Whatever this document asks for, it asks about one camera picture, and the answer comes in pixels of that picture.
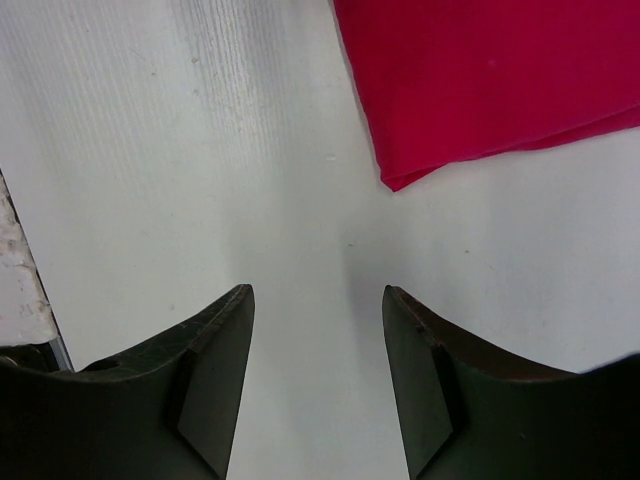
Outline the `red t shirt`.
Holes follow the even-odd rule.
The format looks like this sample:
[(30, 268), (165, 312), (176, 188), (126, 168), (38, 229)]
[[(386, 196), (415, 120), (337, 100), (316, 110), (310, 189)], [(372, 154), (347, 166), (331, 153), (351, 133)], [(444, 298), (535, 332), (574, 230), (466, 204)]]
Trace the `red t shirt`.
[(635, 1), (338, 1), (382, 182), (639, 124)]

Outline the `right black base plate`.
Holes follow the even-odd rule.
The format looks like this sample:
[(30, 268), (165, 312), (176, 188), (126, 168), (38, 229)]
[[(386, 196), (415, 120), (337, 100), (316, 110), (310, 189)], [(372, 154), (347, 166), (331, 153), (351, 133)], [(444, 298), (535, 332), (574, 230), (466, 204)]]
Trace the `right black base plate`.
[(72, 371), (73, 366), (60, 337), (45, 343), (2, 346), (1, 360), (42, 372)]

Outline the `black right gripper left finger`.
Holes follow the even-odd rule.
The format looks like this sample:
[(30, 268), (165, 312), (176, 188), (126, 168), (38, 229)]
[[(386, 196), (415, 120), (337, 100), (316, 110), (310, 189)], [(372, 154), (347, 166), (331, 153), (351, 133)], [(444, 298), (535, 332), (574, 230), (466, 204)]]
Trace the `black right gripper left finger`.
[(225, 478), (254, 311), (241, 284), (77, 372), (1, 360), (2, 477)]

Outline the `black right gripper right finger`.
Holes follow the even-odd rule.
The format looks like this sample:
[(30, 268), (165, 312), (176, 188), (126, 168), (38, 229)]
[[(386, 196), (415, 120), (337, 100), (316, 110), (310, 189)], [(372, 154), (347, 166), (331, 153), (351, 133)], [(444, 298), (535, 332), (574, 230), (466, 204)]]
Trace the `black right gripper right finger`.
[(383, 327), (413, 479), (635, 479), (639, 358), (584, 373), (506, 351), (400, 287)]

